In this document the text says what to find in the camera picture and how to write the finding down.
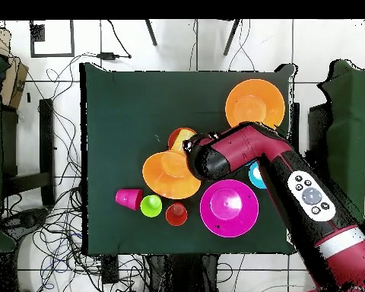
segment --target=plastic cup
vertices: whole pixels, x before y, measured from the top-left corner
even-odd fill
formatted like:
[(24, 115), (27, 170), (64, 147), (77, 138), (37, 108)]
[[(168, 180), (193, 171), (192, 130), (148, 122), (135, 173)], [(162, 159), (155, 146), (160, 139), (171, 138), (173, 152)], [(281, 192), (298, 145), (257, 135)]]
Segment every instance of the plastic cup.
[(195, 134), (196, 132), (190, 128), (178, 128), (174, 130), (167, 141), (169, 150), (184, 154), (183, 141), (189, 140)]
[(180, 202), (175, 202), (166, 212), (167, 222), (172, 226), (180, 226), (186, 222), (188, 218), (188, 212), (183, 204)]
[(162, 211), (162, 201), (157, 195), (149, 195), (142, 199), (141, 212), (147, 217), (156, 217)]
[(119, 189), (115, 196), (115, 202), (121, 206), (137, 211), (142, 200), (140, 189)]

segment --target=orange plate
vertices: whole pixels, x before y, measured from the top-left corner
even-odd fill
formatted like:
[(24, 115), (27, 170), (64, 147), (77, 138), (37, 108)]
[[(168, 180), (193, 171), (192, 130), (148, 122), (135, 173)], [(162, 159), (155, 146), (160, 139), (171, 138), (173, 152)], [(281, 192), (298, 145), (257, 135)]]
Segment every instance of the orange plate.
[(143, 165), (146, 184), (158, 195), (170, 199), (183, 199), (194, 195), (200, 188), (188, 169), (186, 157), (173, 151), (150, 156)]
[(244, 121), (262, 122), (275, 129), (284, 118), (285, 103), (281, 92), (268, 81), (239, 83), (226, 101), (226, 117), (231, 127)]

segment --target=green cup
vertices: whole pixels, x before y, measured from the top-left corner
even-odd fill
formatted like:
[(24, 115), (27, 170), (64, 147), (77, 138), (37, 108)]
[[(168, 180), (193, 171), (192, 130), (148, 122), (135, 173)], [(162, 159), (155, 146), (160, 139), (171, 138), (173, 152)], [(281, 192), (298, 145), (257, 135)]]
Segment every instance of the green cup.
[(141, 212), (147, 217), (156, 217), (162, 211), (162, 201), (157, 195), (149, 195), (142, 199)]

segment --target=table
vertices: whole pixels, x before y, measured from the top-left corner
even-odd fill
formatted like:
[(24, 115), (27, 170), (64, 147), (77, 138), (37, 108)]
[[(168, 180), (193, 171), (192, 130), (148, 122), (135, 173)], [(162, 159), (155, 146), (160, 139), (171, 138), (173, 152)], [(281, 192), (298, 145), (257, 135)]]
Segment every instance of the table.
[(181, 227), (165, 220), (173, 201), (162, 198), (163, 210), (145, 217), (115, 203), (121, 188), (153, 192), (141, 175), (152, 154), (167, 149), (170, 133), (179, 127), (197, 132), (229, 128), (224, 107), (229, 92), (241, 81), (261, 78), (278, 87), (287, 106), (278, 131), (289, 125), (288, 93), (292, 65), (276, 72), (108, 72), (92, 64), (80, 64), (84, 251), (88, 254), (169, 254), (295, 252), (286, 241), (286, 228), (265, 190), (249, 183), (248, 167), (229, 175), (252, 187), (259, 200), (259, 217), (246, 234), (226, 239), (211, 233), (202, 223), (199, 202), (211, 185), (183, 200), (189, 217)]

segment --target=yellow object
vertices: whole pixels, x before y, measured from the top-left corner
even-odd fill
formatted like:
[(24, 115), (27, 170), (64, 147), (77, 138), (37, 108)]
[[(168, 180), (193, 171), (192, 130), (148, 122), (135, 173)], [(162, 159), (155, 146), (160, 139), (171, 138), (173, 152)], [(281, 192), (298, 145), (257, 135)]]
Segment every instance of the yellow object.
[(253, 79), (239, 83), (226, 101), (226, 117), (231, 127), (241, 122), (262, 122), (276, 129), (284, 118), (281, 92), (268, 81)]
[(184, 150), (183, 150), (183, 141), (184, 140), (189, 140), (193, 135), (195, 135), (194, 132), (187, 130), (187, 129), (182, 129), (179, 132), (179, 135), (177, 135), (176, 140), (174, 141), (174, 144), (172, 146), (172, 148), (170, 150), (177, 152), (178, 154), (184, 154)]

